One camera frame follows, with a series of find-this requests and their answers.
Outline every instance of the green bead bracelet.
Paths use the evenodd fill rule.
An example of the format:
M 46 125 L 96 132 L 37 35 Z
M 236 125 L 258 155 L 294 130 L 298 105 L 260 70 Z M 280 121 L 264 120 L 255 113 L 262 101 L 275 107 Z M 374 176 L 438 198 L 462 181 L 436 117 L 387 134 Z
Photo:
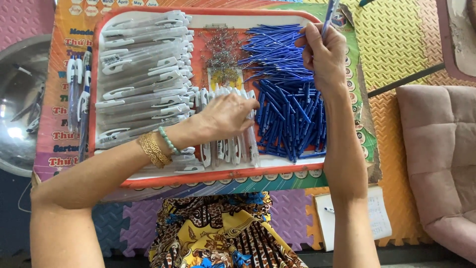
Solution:
M 177 148 L 175 148 L 175 146 L 172 144 L 172 142 L 169 140 L 169 137 L 167 137 L 167 134 L 165 134 L 165 130 L 163 127 L 159 127 L 159 132 L 160 132 L 160 135 L 162 136 L 162 138 L 164 138 L 165 142 L 167 143 L 167 146 L 172 150 L 172 153 L 174 155 L 181 155 L 182 153 L 180 153 L 179 150 L 177 150 Z

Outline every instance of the paper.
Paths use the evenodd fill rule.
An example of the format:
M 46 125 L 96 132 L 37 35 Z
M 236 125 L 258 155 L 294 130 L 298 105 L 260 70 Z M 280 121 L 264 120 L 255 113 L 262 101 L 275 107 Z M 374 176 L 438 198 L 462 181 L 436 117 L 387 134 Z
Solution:
M 324 238 L 326 251 L 334 250 L 335 215 L 324 208 L 334 208 L 329 194 L 315 197 L 317 214 Z M 382 188 L 379 186 L 368 189 L 368 216 L 374 240 L 392 235 L 392 227 L 385 210 Z

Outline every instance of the pink cushion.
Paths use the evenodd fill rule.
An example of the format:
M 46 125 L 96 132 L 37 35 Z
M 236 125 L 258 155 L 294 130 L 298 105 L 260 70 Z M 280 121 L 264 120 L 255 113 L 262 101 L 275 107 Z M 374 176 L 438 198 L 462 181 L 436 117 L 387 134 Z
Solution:
M 410 186 L 427 233 L 476 263 L 476 88 L 397 88 Z

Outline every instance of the stainless steel bowl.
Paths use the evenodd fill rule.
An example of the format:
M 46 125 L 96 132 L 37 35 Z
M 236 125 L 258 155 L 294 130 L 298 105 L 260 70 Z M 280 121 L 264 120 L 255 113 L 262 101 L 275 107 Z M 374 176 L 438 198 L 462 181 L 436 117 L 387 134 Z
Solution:
M 24 177 L 31 177 L 37 135 L 26 132 L 28 114 L 11 120 L 33 101 L 42 81 L 13 64 L 46 77 L 50 42 L 50 34 L 39 35 L 0 51 L 0 168 Z

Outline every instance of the educational poster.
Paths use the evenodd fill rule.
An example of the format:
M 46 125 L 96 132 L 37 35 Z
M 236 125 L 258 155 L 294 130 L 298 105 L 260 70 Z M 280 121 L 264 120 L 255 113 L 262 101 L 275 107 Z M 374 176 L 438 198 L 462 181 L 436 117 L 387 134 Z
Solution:
M 327 9 L 325 4 L 265 0 L 59 0 L 52 34 L 49 75 L 38 131 L 37 154 L 33 168 L 41 181 L 59 174 L 78 162 L 79 135 L 75 132 L 68 132 L 67 127 L 66 64 L 68 59 L 72 55 L 83 55 L 86 47 L 92 45 L 95 24 L 105 12 L 121 6 L 134 5 L 305 10 L 320 20 L 323 20 Z M 359 123 L 362 98 L 357 83 L 356 66 L 359 51 L 355 32 L 340 13 L 334 17 L 333 24 L 347 37 L 349 44 L 346 61 L 347 86 L 356 113 L 356 131 L 367 160 L 373 161 L 372 152 L 377 144 L 376 139 Z M 322 170 L 317 170 L 144 190 L 155 191 L 152 195 L 158 194 L 158 197 L 184 197 L 321 186 L 327 186 L 327 181 Z

